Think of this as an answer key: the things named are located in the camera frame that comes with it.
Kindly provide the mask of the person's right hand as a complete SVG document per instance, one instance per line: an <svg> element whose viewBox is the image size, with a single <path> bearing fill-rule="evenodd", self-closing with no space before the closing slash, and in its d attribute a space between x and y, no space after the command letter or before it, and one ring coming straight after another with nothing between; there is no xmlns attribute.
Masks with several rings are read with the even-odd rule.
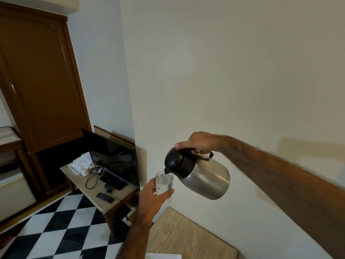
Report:
<svg viewBox="0 0 345 259"><path fill-rule="evenodd" d="M226 140L226 136L207 133L204 131L194 132L188 141L192 141L192 148L188 149L193 154L207 155L211 152L220 152Z"/></svg>

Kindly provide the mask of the person's left hand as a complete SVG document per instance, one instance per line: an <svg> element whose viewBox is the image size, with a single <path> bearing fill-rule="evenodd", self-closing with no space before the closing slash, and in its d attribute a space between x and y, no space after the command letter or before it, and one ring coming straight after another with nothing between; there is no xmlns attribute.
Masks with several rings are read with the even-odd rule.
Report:
<svg viewBox="0 0 345 259"><path fill-rule="evenodd" d="M164 202L159 202L154 194L155 178L152 178L139 193L139 205L135 224L141 223L151 226L154 216L159 212Z"/></svg>

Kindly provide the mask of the clear drinking glass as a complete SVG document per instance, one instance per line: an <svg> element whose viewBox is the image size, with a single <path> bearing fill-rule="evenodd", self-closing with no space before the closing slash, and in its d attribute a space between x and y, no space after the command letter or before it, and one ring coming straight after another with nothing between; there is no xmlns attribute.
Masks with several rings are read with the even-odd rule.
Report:
<svg viewBox="0 0 345 259"><path fill-rule="evenodd" d="M174 176L171 173L160 171L155 176L156 196L159 196L166 191L172 189Z"/></svg>

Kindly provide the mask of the steel jug with black lid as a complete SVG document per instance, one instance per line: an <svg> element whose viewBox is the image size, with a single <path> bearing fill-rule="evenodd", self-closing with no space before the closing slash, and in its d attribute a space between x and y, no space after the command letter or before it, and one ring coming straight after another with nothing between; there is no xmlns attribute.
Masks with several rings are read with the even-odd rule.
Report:
<svg viewBox="0 0 345 259"><path fill-rule="evenodd" d="M165 174L174 174L191 191L209 199L223 197L230 185L229 170L208 155L194 154L193 148L172 148L165 158Z"/></svg>

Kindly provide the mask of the person's left forearm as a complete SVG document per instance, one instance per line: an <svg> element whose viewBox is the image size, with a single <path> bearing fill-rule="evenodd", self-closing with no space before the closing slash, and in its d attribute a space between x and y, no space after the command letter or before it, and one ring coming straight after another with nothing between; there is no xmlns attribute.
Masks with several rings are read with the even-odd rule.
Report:
<svg viewBox="0 0 345 259"><path fill-rule="evenodd" d="M136 220L130 227L115 259L145 259L152 225L153 222Z"/></svg>

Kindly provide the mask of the person's right forearm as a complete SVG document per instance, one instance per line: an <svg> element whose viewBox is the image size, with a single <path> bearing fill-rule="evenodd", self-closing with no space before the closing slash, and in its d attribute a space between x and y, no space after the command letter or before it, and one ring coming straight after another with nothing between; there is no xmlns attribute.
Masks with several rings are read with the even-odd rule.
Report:
<svg viewBox="0 0 345 259"><path fill-rule="evenodd" d="M227 158L332 258L345 259L345 190L230 136L216 135Z"/></svg>

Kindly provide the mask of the low wooden table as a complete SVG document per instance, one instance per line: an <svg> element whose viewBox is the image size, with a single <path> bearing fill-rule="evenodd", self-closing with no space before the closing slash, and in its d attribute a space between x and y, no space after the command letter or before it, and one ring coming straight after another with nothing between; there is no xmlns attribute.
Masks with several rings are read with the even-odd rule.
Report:
<svg viewBox="0 0 345 259"><path fill-rule="evenodd" d="M136 195L139 190L132 186L126 185L122 190L113 190L109 196L114 198L112 203L107 203L99 198L97 198L98 193L105 193L104 182L97 182L94 188L91 186L87 187L87 183L96 182L96 178L92 175L82 176L76 175L73 170L70 169L68 165L64 165L60 168L62 173L65 175L67 182L70 185L71 190L78 188L88 200L102 213L106 223L110 229L110 235L114 237L114 213L123 204L125 204L132 196Z"/></svg>

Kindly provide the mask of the black box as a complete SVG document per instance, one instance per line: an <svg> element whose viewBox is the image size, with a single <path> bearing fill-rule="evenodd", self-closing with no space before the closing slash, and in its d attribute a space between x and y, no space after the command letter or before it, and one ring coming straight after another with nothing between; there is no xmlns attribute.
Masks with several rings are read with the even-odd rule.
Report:
<svg viewBox="0 0 345 259"><path fill-rule="evenodd" d="M131 212L131 209L126 205L121 205L118 209L114 211L113 221L121 221L127 217L127 215Z"/></svg>

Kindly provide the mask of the black remote control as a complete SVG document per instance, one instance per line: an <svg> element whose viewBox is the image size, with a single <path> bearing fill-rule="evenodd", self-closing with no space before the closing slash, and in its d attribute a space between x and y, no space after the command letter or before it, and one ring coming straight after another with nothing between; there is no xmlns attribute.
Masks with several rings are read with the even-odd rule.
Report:
<svg viewBox="0 0 345 259"><path fill-rule="evenodd" d="M101 193L101 192L98 193L98 194L96 195L96 197L97 197L98 199L101 199L101 200L103 200L103 201L109 203L109 204L113 203L113 201L114 201L114 198L113 198L113 197L110 197L110 196L108 196L108 195L106 195L106 194L104 194L104 193Z"/></svg>

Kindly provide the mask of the white flat object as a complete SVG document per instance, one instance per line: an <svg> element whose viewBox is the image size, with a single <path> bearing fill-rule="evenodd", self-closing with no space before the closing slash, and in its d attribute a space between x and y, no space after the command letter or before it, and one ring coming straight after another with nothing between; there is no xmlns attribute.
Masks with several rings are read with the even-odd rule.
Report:
<svg viewBox="0 0 345 259"><path fill-rule="evenodd" d="M145 259L182 259L182 255L169 253L146 253Z"/></svg>

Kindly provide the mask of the black flat television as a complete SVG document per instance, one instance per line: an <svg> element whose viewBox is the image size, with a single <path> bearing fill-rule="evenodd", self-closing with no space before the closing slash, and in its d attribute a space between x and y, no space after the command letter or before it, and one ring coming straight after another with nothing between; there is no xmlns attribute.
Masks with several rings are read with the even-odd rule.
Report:
<svg viewBox="0 0 345 259"><path fill-rule="evenodd" d="M140 189L135 150L82 129L94 165L105 171L100 180L116 190L130 185Z"/></svg>

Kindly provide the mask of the white papers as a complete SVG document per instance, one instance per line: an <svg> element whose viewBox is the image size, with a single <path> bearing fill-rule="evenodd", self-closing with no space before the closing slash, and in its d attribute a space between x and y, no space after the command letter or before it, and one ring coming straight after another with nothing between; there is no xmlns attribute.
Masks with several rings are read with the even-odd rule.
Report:
<svg viewBox="0 0 345 259"><path fill-rule="evenodd" d="M87 166L90 168L93 165L93 161L89 152L82 154L80 157L76 158L72 163L67 166L72 170L76 175L80 174L80 169Z"/></svg>

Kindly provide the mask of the white mini fridge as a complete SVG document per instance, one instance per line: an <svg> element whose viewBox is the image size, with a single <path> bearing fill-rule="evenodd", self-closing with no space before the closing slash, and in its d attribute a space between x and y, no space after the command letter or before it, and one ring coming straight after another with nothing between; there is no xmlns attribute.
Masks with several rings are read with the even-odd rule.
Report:
<svg viewBox="0 0 345 259"><path fill-rule="evenodd" d="M0 222L36 202L20 168L0 174Z"/></svg>

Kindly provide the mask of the brown wooden wardrobe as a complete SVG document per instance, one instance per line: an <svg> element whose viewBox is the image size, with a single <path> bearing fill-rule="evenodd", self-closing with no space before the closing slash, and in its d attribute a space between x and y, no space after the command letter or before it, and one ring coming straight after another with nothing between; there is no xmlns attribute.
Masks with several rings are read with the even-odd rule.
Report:
<svg viewBox="0 0 345 259"><path fill-rule="evenodd" d="M0 1L0 89L39 196L67 188L61 166L86 149L91 123L68 18Z"/></svg>

